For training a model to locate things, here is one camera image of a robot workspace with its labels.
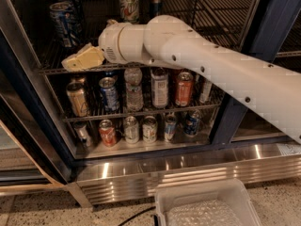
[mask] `speckled floor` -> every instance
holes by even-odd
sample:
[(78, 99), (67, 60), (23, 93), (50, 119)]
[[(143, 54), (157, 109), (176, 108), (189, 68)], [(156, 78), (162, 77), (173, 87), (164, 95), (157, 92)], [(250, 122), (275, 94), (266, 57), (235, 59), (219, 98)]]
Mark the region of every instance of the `speckled floor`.
[[(301, 178), (247, 185), (262, 225), (301, 225)], [(118, 226), (154, 206), (153, 198), (81, 208), (64, 191), (0, 198), (0, 226)], [(154, 225), (154, 210), (124, 224)]]

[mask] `red can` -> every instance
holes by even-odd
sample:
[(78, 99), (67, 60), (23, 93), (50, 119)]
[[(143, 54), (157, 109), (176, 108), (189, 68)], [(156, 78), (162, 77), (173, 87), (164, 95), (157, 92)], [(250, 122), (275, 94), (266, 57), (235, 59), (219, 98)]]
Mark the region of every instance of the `red can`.
[(112, 147), (117, 143), (115, 128), (110, 120), (102, 120), (100, 122), (99, 133), (104, 146)]
[(194, 87), (194, 76), (190, 72), (179, 73), (177, 77), (175, 103), (178, 106), (188, 106)]

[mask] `clear plastic tray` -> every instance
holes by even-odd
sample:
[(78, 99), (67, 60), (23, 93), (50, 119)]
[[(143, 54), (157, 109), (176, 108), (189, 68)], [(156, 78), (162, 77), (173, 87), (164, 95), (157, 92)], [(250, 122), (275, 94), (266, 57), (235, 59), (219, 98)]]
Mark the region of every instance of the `clear plastic tray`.
[(261, 225), (244, 184), (237, 179), (157, 188), (161, 226)]

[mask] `beverage cooler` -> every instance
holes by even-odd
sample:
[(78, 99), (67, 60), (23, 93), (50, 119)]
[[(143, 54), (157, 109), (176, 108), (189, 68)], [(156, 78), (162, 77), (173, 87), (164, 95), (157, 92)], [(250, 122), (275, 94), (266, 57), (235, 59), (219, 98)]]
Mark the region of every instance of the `beverage cooler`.
[[(300, 174), (299, 143), (199, 73), (108, 60), (83, 70), (62, 66), (86, 44), (97, 47), (108, 22), (124, 19), (119, 0), (80, 1), (80, 36), (72, 44), (74, 38), (62, 40), (51, 19), (57, 0), (0, 0), (0, 54), (4, 80), (45, 139), (31, 135), (39, 151), (35, 163), (46, 164), (82, 206), (150, 197), (157, 186)], [(146, 24), (158, 9), (216, 46), (299, 70), (299, 0), (160, 0), (161, 7), (138, 1), (135, 23)], [(133, 76), (141, 93), (132, 98)], [(184, 96), (180, 77), (190, 87)], [(104, 95), (110, 83), (113, 99)], [(2, 104), (22, 114), (2, 90)], [(84, 100), (81, 106), (78, 100)], [(115, 107), (107, 105), (112, 100)], [(31, 123), (22, 125), (30, 131)]]

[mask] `refrigerator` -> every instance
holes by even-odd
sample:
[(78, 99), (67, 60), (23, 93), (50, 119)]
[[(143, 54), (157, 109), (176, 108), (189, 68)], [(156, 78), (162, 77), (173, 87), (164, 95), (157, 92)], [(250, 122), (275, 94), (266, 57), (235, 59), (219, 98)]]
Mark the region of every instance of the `refrigerator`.
[[(98, 45), (110, 19), (121, 22), (119, 0), (81, 0), (84, 20), (81, 46)], [(70, 72), (61, 61), (76, 53), (62, 48), (50, 19), (55, 0), (0, 0), (1, 73), (20, 97), (45, 141), (37, 141), (38, 165), (47, 161), (55, 181), (64, 185), (83, 206), (153, 196), (158, 186), (185, 185), (227, 178), (253, 183), (300, 174), (300, 148), (276, 127), (212, 85), (208, 100), (199, 101), (204, 81), (193, 73), (188, 106), (177, 106), (172, 89), (165, 108), (151, 104), (151, 68), (136, 63), (104, 62), (102, 66)], [(177, 17), (202, 37), (298, 72), (300, 58), (299, 0), (162, 0), (161, 14)], [(150, 0), (139, 0), (139, 22), (150, 20)], [(124, 71), (143, 73), (144, 107), (128, 111)], [(99, 82), (116, 73), (119, 110), (105, 112)], [(168, 70), (169, 85), (175, 80)], [(66, 87), (74, 76), (87, 81), (89, 114), (74, 115)], [(6, 98), (6, 103), (14, 105)], [(198, 132), (184, 132), (186, 115), (198, 111)], [(166, 115), (176, 116), (176, 134), (165, 141)], [(134, 116), (140, 136), (136, 144), (124, 138), (123, 120)], [(142, 121), (153, 116), (157, 139), (143, 140)], [(104, 145), (99, 124), (113, 122), (117, 143)], [(93, 142), (78, 137), (74, 125), (83, 122)]]

